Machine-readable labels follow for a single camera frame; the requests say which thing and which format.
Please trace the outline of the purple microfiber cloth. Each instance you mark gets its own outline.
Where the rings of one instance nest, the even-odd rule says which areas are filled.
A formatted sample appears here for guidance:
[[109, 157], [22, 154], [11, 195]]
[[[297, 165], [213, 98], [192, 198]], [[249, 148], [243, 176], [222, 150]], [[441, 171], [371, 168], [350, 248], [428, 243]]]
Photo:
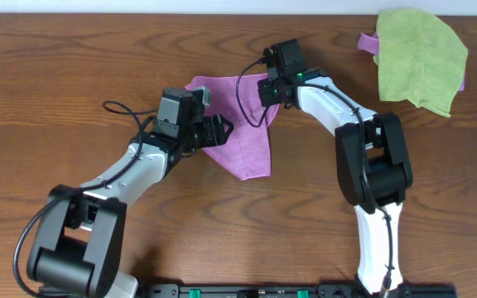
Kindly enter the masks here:
[[258, 95], [258, 81], [266, 74], [249, 74], [242, 78], [196, 76], [185, 87], [200, 86], [211, 92], [210, 106], [205, 114], [219, 114], [234, 125], [228, 141], [204, 152], [240, 180], [271, 175], [271, 148], [268, 127], [279, 107], [265, 111]]

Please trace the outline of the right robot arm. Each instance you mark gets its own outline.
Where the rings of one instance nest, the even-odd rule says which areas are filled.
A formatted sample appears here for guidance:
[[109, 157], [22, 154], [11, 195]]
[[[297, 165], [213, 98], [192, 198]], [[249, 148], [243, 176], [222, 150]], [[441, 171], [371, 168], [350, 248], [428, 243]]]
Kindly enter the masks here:
[[412, 185], [399, 117], [376, 113], [340, 91], [325, 71], [307, 65], [296, 39], [265, 48], [260, 61], [267, 67], [267, 78], [258, 82], [262, 106], [295, 107], [334, 136], [338, 183], [357, 216], [359, 284], [370, 296], [396, 296], [403, 282], [398, 225]]

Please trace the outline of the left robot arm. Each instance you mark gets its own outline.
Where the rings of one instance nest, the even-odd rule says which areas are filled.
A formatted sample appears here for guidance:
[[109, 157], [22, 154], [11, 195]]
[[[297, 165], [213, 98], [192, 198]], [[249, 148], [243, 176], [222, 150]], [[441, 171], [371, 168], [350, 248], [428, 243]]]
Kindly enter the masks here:
[[136, 297], [137, 278], [119, 269], [128, 209], [184, 157], [224, 145], [234, 125], [205, 115], [210, 89], [165, 88], [156, 115], [137, 121], [124, 155], [78, 188], [58, 185], [32, 219], [38, 226], [26, 274], [35, 297]]

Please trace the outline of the green microfiber cloth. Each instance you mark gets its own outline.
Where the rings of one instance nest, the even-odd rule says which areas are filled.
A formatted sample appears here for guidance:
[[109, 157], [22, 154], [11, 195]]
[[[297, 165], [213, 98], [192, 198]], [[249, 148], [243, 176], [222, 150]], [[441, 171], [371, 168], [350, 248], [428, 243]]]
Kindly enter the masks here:
[[439, 17], [416, 9], [381, 12], [376, 23], [378, 92], [442, 117], [464, 83], [467, 47]]

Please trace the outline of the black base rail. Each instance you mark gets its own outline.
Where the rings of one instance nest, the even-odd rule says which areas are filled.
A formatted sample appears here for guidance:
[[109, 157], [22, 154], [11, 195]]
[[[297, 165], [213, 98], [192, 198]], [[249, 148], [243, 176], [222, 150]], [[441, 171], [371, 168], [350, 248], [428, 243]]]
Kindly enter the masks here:
[[[365, 298], [360, 286], [349, 283], [322, 283], [316, 286], [179, 286], [154, 284], [133, 293], [111, 289], [109, 297], [139, 298]], [[453, 286], [418, 286], [402, 284], [375, 297], [388, 298], [457, 298]]]

